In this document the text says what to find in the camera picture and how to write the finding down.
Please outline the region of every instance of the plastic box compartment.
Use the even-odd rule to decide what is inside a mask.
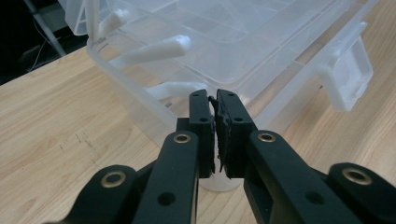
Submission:
[[[178,117],[188,116],[188,95],[202,87],[212,95],[234,91],[260,129],[282,132],[321,85],[340,109],[360,97],[373,73],[361,20],[375,3],[102,1],[99,21],[118,8],[133,16],[106,38],[90,38],[88,52],[108,73],[134,123],[158,145]],[[124,67],[111,63],[173,35],[191,39],[184,56]],[[334,71],[341,78],[332,78]]]

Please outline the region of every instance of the dark floor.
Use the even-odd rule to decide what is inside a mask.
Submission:
[[[56,32],[55,36],[57,36],[66,54],[86,46],[88,39],[86,35],[73,35],[68,27]],[[59,54],[53,49],[49,42],[45,41],[43,38],[41,44],[27,49],[16,62],[3,65],[7,66],[7,68],[2,69],[0,85],[34,71],[58,58],[60,58]]]

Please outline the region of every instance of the clear plastic container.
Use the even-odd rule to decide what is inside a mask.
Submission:
[[[190,92],[201,88],[206,88],[210,94],[215,94],[216,89],[236,92],[260,128],[268,128],[273,120],[281,120],[282,125],[271,125],[274,131],[281,131],[280,127],[291,122],[290,119],[276,119],[279,113],[284,113],[281,112],[286,104],[291,103],[296,108],[304,105],[301,100],[296,104],[297,101],[290,97],[296,97],[303,83],[311,82],[311,78],[318,79],[312,74],[332,70],[329,64],[342,56],[337,56],[340,50],[335,49],[347,52],[359,39],[361,20],[376,1],[267,1],[267,5],[260,3],[262,7],[254,5],[255,1],[247,1],[244,2],[246,8],[236,1],[204,1],[199,3],[203,4],[200,7],[194,3],[188,0],[111,1],[103,9],[106,2],[102,2],[99,21],[120,8],[133,16],[106,38],[90,40],[88,44],[88,52],[107,71],[133,121],[159,145],[175,129],[177,118],[188,116]],[[254,20],[259,11],[268,8],[273,13]],[[235,15],[226,17],[226,11]],[[255,16],[245,17],[250,13]],[[335,36],[337,33],[340,35],[336,43],[325,48],[331,39],[323,41],[323,34]],[[184,56],[147,63],[131,62],[123,67],[111,64],[128,52],[174,35],[185,35],[191,40],[191,48]],[[320,57],[320,62],[296,61],[309,46],[311,49],[321,46],[328,52],[321,53],[324,56]],[[370,70],[367,62],[363,62],[363,67]],[[167,94],[153,96],[158,91]],[[306,93],[304,101],[313,94]]]
[[[279,133],[322,86],[337,109],[350,110],[373,75],[360,35],[375,3],[85,1],[69,25],[79,34],[85,28],[89,54],[134,123],[161,146],[200,89],[234,91],[260,129]],[[180,36],[188,44],[175,42]],[[239,183],[206,180],[213,190]]]

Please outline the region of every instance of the plastic handle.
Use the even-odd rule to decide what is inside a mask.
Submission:
[[[109,63],[117,68],[131,64],[149,63],[176,58],[186,54],[191,47],[191,40],[186,35],[175,35],[140,49],[121,54]]]
[[[97,38],[106,37],[106,35],[120,28],[131,18],[132,16],[127,9],[115,9],[99,23]]]
[[[340,111],[350,111],[365,92],[373,76],[361,32],[366,22],[361,22],[346,39],[334,49],[329,64],[322,66],[322,79],[332,105]]]

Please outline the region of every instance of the wooden table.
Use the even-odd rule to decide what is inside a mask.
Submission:
[[[311,166],[364,165],[396,184],[396,1],[383,0],[363,35],[375,76],[352,112],[324,91],[285,138]],[[0,223],[59,220],[99,169],[140,169],[159,149],[129,120],[85,49],[0,87]],[[242,186],[199,189],[198,223],[255,223]]]

